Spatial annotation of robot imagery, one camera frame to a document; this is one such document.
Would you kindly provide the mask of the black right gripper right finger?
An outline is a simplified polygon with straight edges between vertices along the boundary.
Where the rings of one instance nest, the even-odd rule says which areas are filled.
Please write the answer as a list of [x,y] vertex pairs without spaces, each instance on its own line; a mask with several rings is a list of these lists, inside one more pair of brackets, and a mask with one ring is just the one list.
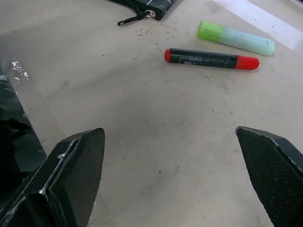
[[274,227],[303,227],[303,154],[286,138],[238,126],[252,186]]

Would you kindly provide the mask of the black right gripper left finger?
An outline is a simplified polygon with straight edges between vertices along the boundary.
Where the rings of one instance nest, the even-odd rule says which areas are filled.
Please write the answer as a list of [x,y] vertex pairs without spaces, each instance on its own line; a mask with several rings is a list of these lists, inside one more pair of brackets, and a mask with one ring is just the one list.
[[102,128],[61,140],[0,211],[0,227],[87,227],[104,149]]

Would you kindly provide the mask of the green highlighter pen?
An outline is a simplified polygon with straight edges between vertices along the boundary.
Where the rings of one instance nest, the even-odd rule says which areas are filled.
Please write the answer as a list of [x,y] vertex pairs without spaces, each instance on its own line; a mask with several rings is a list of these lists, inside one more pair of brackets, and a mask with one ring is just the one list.
[[201,21],[197,37],[265,56],[271,56],[275,51],[275,43],[271,39],[206,21]]

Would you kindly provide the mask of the white tape strip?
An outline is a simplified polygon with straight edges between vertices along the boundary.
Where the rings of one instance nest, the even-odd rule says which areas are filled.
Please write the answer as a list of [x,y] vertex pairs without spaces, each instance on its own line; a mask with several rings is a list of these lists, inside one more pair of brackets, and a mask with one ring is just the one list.
[[213,0],[292,51],[303,54],[303,31],[291,26],[248,0]]

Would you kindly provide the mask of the clear tape on table edge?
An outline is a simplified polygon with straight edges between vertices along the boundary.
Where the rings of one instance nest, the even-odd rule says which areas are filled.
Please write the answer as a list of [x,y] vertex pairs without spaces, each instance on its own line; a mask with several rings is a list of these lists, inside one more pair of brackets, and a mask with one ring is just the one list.
[[24,95],[29,91],[32,80],[19,60],[13,59],[11,61],[5,61],[2,64],[2,69],[18,95]]

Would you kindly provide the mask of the black marker with red caps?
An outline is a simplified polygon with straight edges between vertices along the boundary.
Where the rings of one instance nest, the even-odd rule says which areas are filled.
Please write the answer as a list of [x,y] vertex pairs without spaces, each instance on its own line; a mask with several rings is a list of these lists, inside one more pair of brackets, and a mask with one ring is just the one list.
[[164,59],[168,63],[237,70],[255,70],[260,64],[258,58],[250,56],[176,48],[167,49]]

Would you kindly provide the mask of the dark plaid pencil pouch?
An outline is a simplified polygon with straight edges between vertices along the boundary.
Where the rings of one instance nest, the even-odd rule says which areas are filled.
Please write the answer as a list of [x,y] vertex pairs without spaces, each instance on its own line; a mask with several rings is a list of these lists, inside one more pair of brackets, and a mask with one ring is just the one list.
[[161,20],[176,0],[109,0],[132,9],[136,16],[119,21],[118,26],[140,21],[145,18]]

